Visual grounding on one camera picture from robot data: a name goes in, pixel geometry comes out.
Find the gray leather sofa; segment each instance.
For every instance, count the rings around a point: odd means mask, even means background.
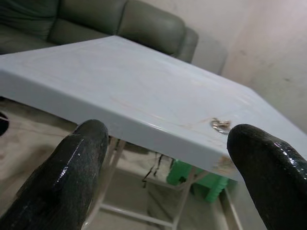
[[[0,54],[118,35],[191,62],[198,35],[138,0],[1,0]]]

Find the table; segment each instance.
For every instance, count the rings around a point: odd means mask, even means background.
[[[262,128],[307,158],[306,135],[251,89],[124,38],[3,55],[0,70],[2,96],[75,123],[101,120],[118,150],[128,141],[242,180],[227,136],[210,126],[217,117]]]

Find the white metal frame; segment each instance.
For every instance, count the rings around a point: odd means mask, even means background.
[[[141,220],[145,220],[148,222],[152,222],[155,224],[160,224],[163,226],[167,226],[167,227],[171,227],[172,230],[177,230],[178,224],[179,224],[179,220],[180,220],[180,216],[182,214],[184,205],[186,203],[187,197],[189,195],[189,190],[191,185],[198,181],[199,179],[203,178],[204,176],[206,176],[208,174],[207,171],[202,171],[199,174],[195,174],[196,173],[196,167],[192,166],[192,169],[188,175],[187,180],[177,186],[173,186],[173,185],[169,185],[169,184],[165,184],[153,179],[146,179],[148,182],[151,183],[155,183],[158,185],[162,185],[162,186],[166,186],[169,188],[173,188],[176,190],[182,190],[182,194],[180,196],[180,200],[178,203],[178,207],[176,209],[176,213],[174,216],[174,219],[172,222],[167,222],[164,220],[160,220],[157,218],[153,218],[147,215],[143,215],[140,213],[136,213],[130,210],[125,210],[122,209],[120,207],[116,207],[116,206],[112,206],[112,205],[107,205],[104,204],[104,199],[106,197],[106,192],[109,188],[111,179],[113,177],[113,174],[115,172],[116,169],[116,165],[120,159],[120,156],[124,150],[126,142],[123,140],[118,140],[117,138],[112,138],[110,145],[108,147],[108,151],[107,151],[107,155],[104,161],[104,164],[102,166],[102,170],[101,170],[101,175],[100,175],[100,185],[98,188],[97,193],[94,195],[94,199],[92,201],[92,204],[89,208],[88,211],[88,216],[86,221],[84,222],[83,228],[85,229],[89,223],[92,222],[92,220],[94,219],[95,215],[97,214],[97,212],[99,211],[99,209],[104,209],[104,210],[109,210],[109,211],[113,211],[116,213],[120,213],[126,216],[130,216],[136,219],[141,219]]]

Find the white wall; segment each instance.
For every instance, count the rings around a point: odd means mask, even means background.
[[[243,83],[307,132],[307,1],[261,0],[223,76]]]
[[[181,17],[200,36],[193,64],[221,73],[253,0],[142,0]]]

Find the green stool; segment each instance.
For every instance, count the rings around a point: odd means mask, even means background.
[[[166,181],[172,185],[178,185],[181,183],[182,178],[187,178],[192,166],[179,160],[174,160]],[[220,192],[227,186],[228,178],[209,173],[202,179],[196,182],[202,186],[209,188],[209,193],[206,195],[205,200],[208,202],[214,202],[219,196]]]

